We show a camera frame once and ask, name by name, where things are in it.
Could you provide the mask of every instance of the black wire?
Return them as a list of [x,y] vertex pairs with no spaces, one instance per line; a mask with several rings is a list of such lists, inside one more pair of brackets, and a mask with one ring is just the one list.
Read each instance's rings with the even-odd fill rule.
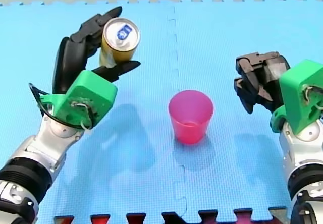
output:
[[[62,124],[62,125],[65,125],[67,127],[72,127],[72,128],[76,128],[76,129],[83,129],[84,130],[84,127],[82,127],[81,125],[73,125],[73,124],[69,124],[67,122],[64,122],[60,119],[58,119],[57,117],[54,117],[52,114],[50,114],[48,112],[48,110],[44,107],[44,105],[42,104],[41,100],[40,100],[40,95],[48,95],[48,93],[44,92],[44,91],[41,91],[39,90],[38,88],[36,88],[33,84],[29,83],[29,88],[38,104],[38,107],[40,108],[40,112],[41,112],[41,115],[43,116],[44,114],[46,114],[49,118],[51,118],[52,120]],[[91,121],[91,127],[89,127],[88,129],[92,129],[94,127],[94,114],[91,110],[90,107],[87,107],[87,110],[88,110],[88,115],[89,115],[89,118],[90,118],[90,121]]]
[[323,88],[317,87],[317,86],[311,86],[311,90],[313,92],[319,93],[319,94],[323,94]]

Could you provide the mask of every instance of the pink cup rim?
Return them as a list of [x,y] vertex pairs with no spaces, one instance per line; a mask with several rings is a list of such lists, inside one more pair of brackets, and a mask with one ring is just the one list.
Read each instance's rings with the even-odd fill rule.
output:
[[178,95],[178,94],[180,94],[180,93],[183,93],[183,92],[188,92],[188,91],[194,91],[194,92],[197,92],[197,93],[200,93],[200,94],[202,94],[210,103],[211,103],[211,106],[212,106],[212,109],[211,109],[211,114],[210,114],[210,117],[209,117],[209,119],[208,120],[206,120],[206,121],[203,121],[201,124],[199,124],[199,126],[201,126],[201,125],[204,125],[205,123],[207,123],[207,122],[209,122],[210,120],[211,120],[211,118],[212,118],[212,115],[213,115],[213,113],[214,113],[214,106],[213,106],[213,102],[212,102],[212,100],[210,99],[210,97],[208,97],[206,94],[204,94],[203,92],[201,92],[201,91],[198,91],[198,90],[194,90],[194,89],[187,89],[187,90],[182,90],[182,91],[180,91],[180,92],[178,92],[178,93],[176,93],[172,98],[171,98],[171,100],[170,100],[170,102],[169,102],[169,104],[168,104],[168,112],[169,112],[169,114],[170,114],[170,116],[171,116],[171,119],[174,121],[174,122],[176,122],[177,124],[179,124],[180,126],[183,126],[183,127],[187,127],[187,128],[195,128],[196,126],[190,126],[190,125],[186,125],[186,124],[183,124],[183,123],[181,123],[181,122],[179,122],[179,121],[177,121],[174,117],[172,117],[172,115],[171,115],[171,113],[170,113],[170,105],[171,105],[171,102],[172,102],[172,100],[173,100],[173,98],[175,98],[176,97],[176,95]]

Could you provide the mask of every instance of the robotic arm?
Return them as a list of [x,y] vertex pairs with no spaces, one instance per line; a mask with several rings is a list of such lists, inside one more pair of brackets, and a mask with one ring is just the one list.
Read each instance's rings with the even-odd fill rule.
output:
[[28,137],[0,170],[0,224],[35,224],[38,206],[62,169],[67,150],[113,107],[119,76],[138,67],[128,61],[113,68],[86,70],[87,59],[101,46],[108,20],[122,7],[84,22],[63,38],[58,49],[52,94],[29,84],[42,120],[37,135]]
[[234,88],[249,114],[256,104],[272,113],[293,204],[291,224],[323,223],[323,65],[303,60],[290,67],[278,52],[236,59]]

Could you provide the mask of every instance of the pink plastic cup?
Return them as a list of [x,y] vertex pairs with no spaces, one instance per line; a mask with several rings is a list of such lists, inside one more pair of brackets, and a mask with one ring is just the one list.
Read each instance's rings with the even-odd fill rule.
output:
[[206,133],[213,115],[209,97],[196,90],[177,93],[169,103],[175,138],[187,145],[199,142]]

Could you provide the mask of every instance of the blue foam mat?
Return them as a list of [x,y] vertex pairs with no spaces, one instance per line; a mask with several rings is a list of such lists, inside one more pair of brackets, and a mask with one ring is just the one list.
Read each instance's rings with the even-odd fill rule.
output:
[[[50,91],[61,38],[116,6],[18,4],[0,7],[0,83],[5,86],[0,164],[38,130],[39,110],[28,82]],[[235,57],[277,50],[291,65],[304,58],[323,62],[323,3],[118,4],[122,16],[141,29],[134,58],[142,65],[116,82],[113,110],[68,152],[40,206],[39,223],[51,223],[58,215],[90,223],[93,214],[126,223],[127,213],[139,212],[146,213],[145,223],[162,223],[166,211],[196,223],[198,211],[208,209],[219,211],[217,221],[230,222],[236,221],[237,208],[252,208],[254,220],[269,220],[268,208],[289,206],[278,136],[270,131],[268,112],[256,107],[250,116],[235,96]],[[98,54],[88,68],[97,65]],[[173,141],[167,113],[169,99],[188,88],[208,94],[216,108],[208,137],[194,148]]]

